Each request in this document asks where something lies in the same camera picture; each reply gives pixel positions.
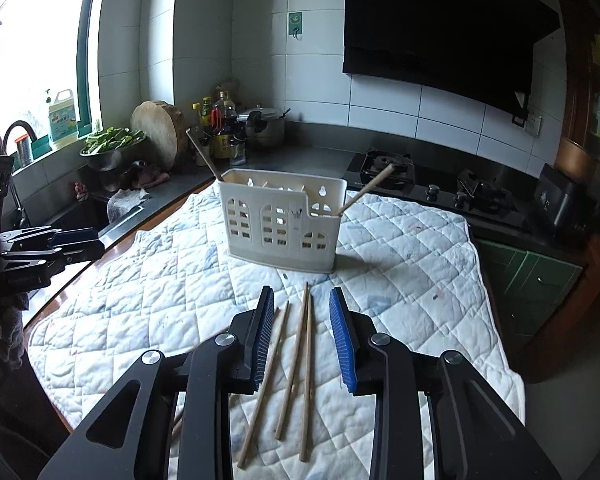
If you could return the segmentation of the light wooden chopstick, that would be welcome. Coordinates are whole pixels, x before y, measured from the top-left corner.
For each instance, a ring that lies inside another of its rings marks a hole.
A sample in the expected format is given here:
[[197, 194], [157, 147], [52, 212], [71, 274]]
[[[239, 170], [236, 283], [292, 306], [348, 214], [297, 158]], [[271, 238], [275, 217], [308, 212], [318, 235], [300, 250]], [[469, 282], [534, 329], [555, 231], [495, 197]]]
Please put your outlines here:
[[189, 141], [191, 143], [193, 143], [193, 146], [196, 148], [198, 154], [200, 155], [200, 157], [202, 158], [202, 160], [204, 161], [204, 163], [208, 166], [208, 168], [212, 172], [212, 174], [215, 177], [215, 179], [218, 180], [219, 182], [225, 182], [222, 174], [219, 172], [219, 170], [217, 170], [217, 168], [214, 165], [214, 162], [212, 162], [212, 159], [210, 158], [210, 156], [204, 153], [202, 145], [193, 136], [193, 129], [192, 128], [188, 128], [186, 130], [186, 136], [188, 136]]

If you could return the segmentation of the pale wooden chopstick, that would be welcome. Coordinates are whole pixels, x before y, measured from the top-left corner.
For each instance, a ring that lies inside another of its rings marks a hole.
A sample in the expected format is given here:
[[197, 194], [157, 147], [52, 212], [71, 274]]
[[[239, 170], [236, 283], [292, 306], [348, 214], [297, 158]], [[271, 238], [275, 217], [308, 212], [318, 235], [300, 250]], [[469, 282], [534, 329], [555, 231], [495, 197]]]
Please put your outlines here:
[[388, 164], [388, 166], [383, 169], [380, 174], [373, 178], [370, 182], [368, 182], [360, 191], [358, 191], [352, 198], [347, 200], [336, 212], [335, 215], [341, 217], [344, 214], [344, 211], [350, 208], [353, 204], [355, 204], [358, 200], [360, 200], [365, 194], [373, 190], [376, 186], [382, 183], [387, 177], [390, 177], [394, 172], [394, 165]]

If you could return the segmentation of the black kitchen faucet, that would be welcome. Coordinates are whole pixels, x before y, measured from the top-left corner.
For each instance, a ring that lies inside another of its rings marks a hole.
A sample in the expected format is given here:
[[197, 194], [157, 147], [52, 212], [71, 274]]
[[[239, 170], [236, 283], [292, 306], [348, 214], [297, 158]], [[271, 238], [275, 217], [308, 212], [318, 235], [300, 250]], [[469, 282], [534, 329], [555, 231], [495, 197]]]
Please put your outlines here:
[[[23, 168], [29, 166], [30, 163], [33, 162], [32, 143], [38, 140], [38, 137], [36, 136], [32, 126], [28, 122], [25, 120], [16, 120], [13, 122], [7, 128], [3, 136], [1, 149], [2, 154], [6, 155], [9, 136], [15, 129], [18, 128], [24, 131], [24, 135], [20, 136], [19, 140], [15, 140], [15, 144], [24, 144], [24, 148], [16, 148], [15, 153], [12, 153], [12, 159], [16, 165], [18, 165], [20, 168]], [[20, 200], [15, 185], [15, 178], [12, 178], [9, 183], [9, 193], [15, 203], [15, 212], [12, 214], [12, 220], [10, 220], [10, 222], [12, 222], [12, 227], [14, 229], [27, 228], [30, 226], [30, 220], [28, 218], [27, 211], [23, 207], [22, 200]]]

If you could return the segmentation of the grey dish rag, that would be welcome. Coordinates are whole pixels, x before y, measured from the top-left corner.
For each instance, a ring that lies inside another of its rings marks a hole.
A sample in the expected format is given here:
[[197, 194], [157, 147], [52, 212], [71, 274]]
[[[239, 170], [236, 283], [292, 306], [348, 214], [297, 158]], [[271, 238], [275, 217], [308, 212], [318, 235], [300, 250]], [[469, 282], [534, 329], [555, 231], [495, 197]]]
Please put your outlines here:
[[140, 206], [149, 200], [150, 194], [141, 188], [140, 190], [119, 190], [112, 195], [107, 203], [107, 217], [110, 223], [116, 223], [128, 214], [134, 207]]

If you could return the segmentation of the metal bowl of greens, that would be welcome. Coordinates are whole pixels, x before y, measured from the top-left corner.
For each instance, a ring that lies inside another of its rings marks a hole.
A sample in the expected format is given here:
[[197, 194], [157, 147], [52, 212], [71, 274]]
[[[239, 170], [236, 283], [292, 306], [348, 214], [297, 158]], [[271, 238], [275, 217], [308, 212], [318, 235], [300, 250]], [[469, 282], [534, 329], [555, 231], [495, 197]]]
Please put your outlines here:
[[110, 127], [85, 136], [80, 156], [97, 172], [118, 170], [140, 158], [146, 133]]

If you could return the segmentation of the detergent bottle on windowsill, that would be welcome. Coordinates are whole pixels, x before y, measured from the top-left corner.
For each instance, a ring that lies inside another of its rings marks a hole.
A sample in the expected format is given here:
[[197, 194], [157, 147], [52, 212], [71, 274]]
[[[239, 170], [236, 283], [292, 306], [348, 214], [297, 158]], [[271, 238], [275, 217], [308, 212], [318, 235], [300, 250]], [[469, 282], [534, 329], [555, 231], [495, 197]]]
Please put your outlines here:
[[78, 137], [78, 120], [71, 89], [60, 90], [54, 98], [47, 97], [50, 144], [62, 148]]

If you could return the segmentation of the white plastic utensil holder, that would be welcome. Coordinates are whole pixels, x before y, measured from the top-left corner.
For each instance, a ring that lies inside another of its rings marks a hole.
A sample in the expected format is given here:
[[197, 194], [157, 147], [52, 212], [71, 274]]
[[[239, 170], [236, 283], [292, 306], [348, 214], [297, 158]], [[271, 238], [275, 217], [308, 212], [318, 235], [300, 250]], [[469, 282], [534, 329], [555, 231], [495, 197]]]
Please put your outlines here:
[[233, 257], [300, 272], [335, 267], [347, 181], [233, 168], [222, 174], [219, 196]]

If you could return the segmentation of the round wooden cutting board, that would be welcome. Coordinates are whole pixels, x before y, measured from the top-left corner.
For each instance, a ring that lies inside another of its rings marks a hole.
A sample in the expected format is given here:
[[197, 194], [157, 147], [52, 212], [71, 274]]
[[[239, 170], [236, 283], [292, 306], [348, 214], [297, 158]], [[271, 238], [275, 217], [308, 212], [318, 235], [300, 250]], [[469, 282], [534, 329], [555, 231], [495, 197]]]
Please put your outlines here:
[[184, 114], [165, 101], [140, 103], [131, 115], [130, 126], [147, 136], [143, 153], [164, 170], [171, 170], [188, 150]]

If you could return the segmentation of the green cabinet door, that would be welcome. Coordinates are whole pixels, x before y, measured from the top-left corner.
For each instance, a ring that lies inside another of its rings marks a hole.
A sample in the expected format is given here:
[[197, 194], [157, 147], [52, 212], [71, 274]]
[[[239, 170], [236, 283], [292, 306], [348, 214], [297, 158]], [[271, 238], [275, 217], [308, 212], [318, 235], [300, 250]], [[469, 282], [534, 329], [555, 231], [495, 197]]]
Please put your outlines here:
[[561, 306], [583, 268], [485, 240], [475, 246], [505, 343], [522, 348]]

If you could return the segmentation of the dark soy sauce bottle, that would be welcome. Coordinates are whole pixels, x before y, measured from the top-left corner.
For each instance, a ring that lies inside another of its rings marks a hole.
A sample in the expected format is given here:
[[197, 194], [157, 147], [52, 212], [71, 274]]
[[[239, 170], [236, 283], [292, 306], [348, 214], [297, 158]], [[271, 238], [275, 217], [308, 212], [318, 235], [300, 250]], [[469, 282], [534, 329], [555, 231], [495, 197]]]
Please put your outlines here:
[[229, 159], [229, 140], [233, 136], [237, 124], [235, 103], [230, 99], [229, 92], [221, 90], [219, 99], [211, 110], [212, 153], [216, 159]]

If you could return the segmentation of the black gas stove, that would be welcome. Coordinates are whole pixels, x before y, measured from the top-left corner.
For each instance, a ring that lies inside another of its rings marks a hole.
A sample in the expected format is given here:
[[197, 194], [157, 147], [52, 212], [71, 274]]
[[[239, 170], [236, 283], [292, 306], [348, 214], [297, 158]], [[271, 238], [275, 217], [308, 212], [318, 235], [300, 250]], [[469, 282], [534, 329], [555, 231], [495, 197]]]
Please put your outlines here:
[[394, 170], [377, 184], [377, 194], [457, 212], [518, 231], [523, 228], [524, 215], [513, 203], [512, 194], [469, 169], [453, 174], [417, 165], [407, 155], [370, 150], [354, 155], [344, 179], [351, 190], [359, 191], [388, 166]]

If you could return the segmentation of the silver pressure cooker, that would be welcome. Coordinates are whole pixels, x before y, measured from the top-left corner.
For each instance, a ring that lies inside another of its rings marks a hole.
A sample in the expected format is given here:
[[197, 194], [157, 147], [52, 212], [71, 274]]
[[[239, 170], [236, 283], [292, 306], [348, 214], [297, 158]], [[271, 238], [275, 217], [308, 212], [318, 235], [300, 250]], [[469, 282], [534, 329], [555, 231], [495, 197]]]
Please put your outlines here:
[[258, 105], [240, 112], [237, 119], [245, 127], [247, 140], [252, 145], [272, 148], [283, 142], [289, 112], [289, 108], [282, 112], [276, 107]]

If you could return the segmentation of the black countertop appliance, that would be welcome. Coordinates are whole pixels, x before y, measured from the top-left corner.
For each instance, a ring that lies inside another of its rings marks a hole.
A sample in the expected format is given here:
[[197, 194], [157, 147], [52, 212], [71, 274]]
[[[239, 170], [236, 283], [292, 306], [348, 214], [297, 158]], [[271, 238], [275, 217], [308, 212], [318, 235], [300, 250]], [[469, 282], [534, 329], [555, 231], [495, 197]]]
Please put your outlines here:
[[555, 229], [574, 228], [586, 211], [586, 185], [545, 164], [539, 174], [534, 200], [544, 218]]

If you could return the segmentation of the white wall socket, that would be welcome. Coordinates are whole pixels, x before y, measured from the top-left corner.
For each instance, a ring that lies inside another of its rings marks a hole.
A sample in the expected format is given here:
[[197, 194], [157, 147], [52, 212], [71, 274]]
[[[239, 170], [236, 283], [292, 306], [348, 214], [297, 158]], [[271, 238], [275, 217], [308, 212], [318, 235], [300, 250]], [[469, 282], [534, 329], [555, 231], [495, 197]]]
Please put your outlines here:
[[538, 138], [540, 135], [540, 128], [542, 128], [542, 116], [535, 114], [528, 114], [528, 118], [524, 122], [524, 131], [533, 138]]

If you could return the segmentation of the green wall hook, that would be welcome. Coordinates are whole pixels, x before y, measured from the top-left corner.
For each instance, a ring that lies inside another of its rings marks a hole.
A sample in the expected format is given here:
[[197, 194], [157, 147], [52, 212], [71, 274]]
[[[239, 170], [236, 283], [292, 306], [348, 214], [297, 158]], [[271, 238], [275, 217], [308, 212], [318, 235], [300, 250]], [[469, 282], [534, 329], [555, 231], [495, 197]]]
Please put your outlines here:
[[293, 39], [299, 39], [303, 32], [303, 15], [301, 12], [288, 14], [288, 34]]

